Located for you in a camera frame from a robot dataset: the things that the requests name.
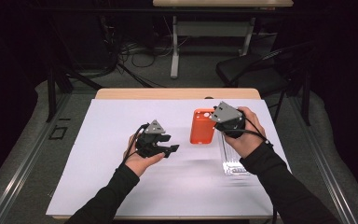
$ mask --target table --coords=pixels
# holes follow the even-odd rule
[[[121,148],[127,144],[120,140],[139,127],[139,120],[145,119],[145,123],[158,119],[172,136],[162,146],[180,147],[167,160],[148,168],[117,210],[117,219],[271,217],[269,196],[255,175],[224,175],[219,132],[214,133],[209,145],[192,145],[188,141],[194,108],[212,107],[222,100],[233,106],[250,106],[275,143],[275,151],[286,160],[268,108],[257,90],[101,89],[91,102],[47,215],[71,216],[107,183],[120,164]]]
[[[155,7],[291,7],[292,0],[153,0]],[[172,22],[171,78],[178,78],[179,35],[196,36],[244,36],[240,55],[246,55],[255,26],[255,18],[247,21],[178,21]]]

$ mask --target black sleeve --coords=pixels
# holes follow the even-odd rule
[[[339,223],[266,144],[261,144],[248,157],[240,159],[240,162],[247,171],[257,175],[285,224]]]
[[[65,223],[111,223],[117,209],[138,182],[139,177],[129,167],[119,166],[108,185]]]

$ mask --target white paper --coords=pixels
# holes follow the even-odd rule
[[[92,100],[49,216],[71,216],[106,186],[122,161],[129,137],[156,119],[171,136],[160,146],[180,145],[168,159],[149,167],[117,210],[117,217],[263,217],[272,215],[269,196],[254,175],[224,174],[217,130],[208,145],[189,142],[193,112],[221,101],[251,108],[274,150],[286,161],[263,100]]]

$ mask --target gray carpet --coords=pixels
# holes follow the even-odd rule
[[[253,50],[266,52],[269,50],[270,43],[268,39],[254,42]],[[170,56],[157,57],[154,63],[147,68],[134,66],[131,63],[131,58],[125,64],[132,72],[170,88],[221,87],[222,84],[214,72],[214,66],[219,61],[235,57],[240,47],[241,40],[235,38],[194,38],[187,40],[181,47],[179,78],[176,80],[170,79]],[[134,58],[138,65],[151,62],[148,60],[151,60],[151,58],[145,55],[137,55]],[[119,70],[108,76],[94,78],[94,80],[105,87],[142,87],[127,74],[121,74]],[[65,102],[65,104],[61,107],[58,117],[53,120],[49,128],[46,128],[45,124],[48,112],[46,82],[37,88],[39,102],[34,115],[0,170],[0,199],[2,199],[10,180],[21,167],[24,158],[33,150],[36,138],[46,129],[48,130],[47,138],[40,144],[40,153],[35,155],[34,166],[31,167],[31,172],[25,176],[26,181],[23,185],[20,185],[21,190],[18,194],[12,195],[15,200],[10,202],[14,203],[9,203],[5,212],[0,210],[2,215],[0,220],[3,223],[63,223],[61,220],[45,215],[51,199],[49,194],[56,188],[60,180],[72,144],[75,142],[90,100],[94,98],[95,94],[95,91],[83,83],[76,80],[73,80],[73,83],[76,90],[69,96],[61,95],[62,102]],[[276,100],[277,97],[272,96],[267,99],[267,102]],[[310,144],[310,138],[301,125],[302,120],[298,119],[296,115],[298,108],[295,102],[297,102],[297,99],[293,98],[286,98],[283,101],[282,112],[276,123],[276,129],[281,138],[286,157],[293,174],[318,196],[336,217],[340,218],[321,175],[320,167],[315,162],[315,156],[312,153],[313,145]],[[335,151],[323,102],[314,94],[311,96],[310,122],[312,125],[307,131],[316,136],[317,143],[323,149],[343,193],[347,196],[346,199],[350,208],[358,220],[358,185]],[[66,130],[65,135],[60,139],[63,130]],[[263,222],[264,220],[251,220],[251,223],[254,224]]]

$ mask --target orange phone case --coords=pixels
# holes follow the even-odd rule
[[[211,120],[213,112],[213,108],[199,108],[194,110],[190,143],[210,144],[212,142],[214,125],[216,123]]]

